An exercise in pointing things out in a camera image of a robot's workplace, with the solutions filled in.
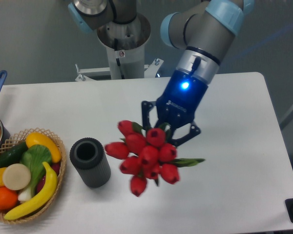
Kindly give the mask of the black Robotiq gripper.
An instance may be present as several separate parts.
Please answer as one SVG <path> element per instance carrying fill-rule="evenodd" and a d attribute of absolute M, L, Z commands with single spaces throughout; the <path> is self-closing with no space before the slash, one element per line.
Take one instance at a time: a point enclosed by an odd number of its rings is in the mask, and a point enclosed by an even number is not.
<path fill-rule="evenodd" d="M 190 141 L 201 133 L 194 120 L 195 111 L 208 85 L 181 71 L 174 71 L 164 92 L 156 101 L 142 101 L 142 127 L 144 130 L 157 128 L 168 123 L 177 129 L 170 140 L 175 147 Z M 152 127 L 149 113 L 156 107 L 158 121 Z"/>

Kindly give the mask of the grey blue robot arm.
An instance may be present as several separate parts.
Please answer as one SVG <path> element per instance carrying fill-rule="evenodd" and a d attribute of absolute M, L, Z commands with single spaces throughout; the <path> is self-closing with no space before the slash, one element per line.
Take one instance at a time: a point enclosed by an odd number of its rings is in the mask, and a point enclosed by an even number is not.
<path fill-rule="evenodd" d="M 156 108 L 156 127 L 170 127 L 168 141 L 174 146 L 200 134 L 195 111 L 238 35 L 252 0 L 203 0 L 197 6 L 166 16 L 160 27 L 164 44 L 183 54 L 163 94 L 142 102 L 143 128 L 151 128 L 149 112 Z M 73 0 L 68 10 L 78 27 L 96 32 L 106 48 L 112 79 L 145 76 L 145 44 L 150 23 L 137 12 L 134 0 Z"/>

